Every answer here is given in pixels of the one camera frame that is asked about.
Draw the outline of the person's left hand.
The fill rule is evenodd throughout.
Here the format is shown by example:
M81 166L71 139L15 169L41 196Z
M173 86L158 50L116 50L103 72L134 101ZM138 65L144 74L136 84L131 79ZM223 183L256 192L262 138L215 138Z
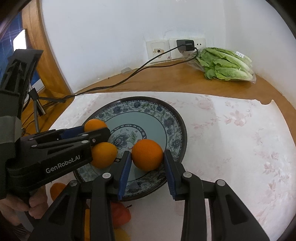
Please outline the person's left hand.
M7 195L1 200L1 213L3 217L12 225L18 226L21 221L18 218L17 211L28 211L29 215L35 219L40 219L48 209L48 196L46 186L42 186L30 197L29 204L25 204L20 198Z

